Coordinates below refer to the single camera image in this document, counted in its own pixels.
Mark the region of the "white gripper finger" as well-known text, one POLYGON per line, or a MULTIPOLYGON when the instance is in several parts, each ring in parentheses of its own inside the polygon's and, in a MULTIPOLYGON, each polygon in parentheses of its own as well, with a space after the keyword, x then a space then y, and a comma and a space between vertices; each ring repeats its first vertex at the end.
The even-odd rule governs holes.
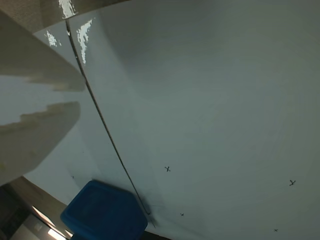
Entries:
POLYGON ((80 118, 77 101, 48 105, 45 111, 23 114, 19 122, 0 127, 0 184, 33 171, 80 118))
POLYGON ((86 86, 72 64, 4 12, 0 13, 0 74, 26 77, 56 91, 80 92, 86 86))

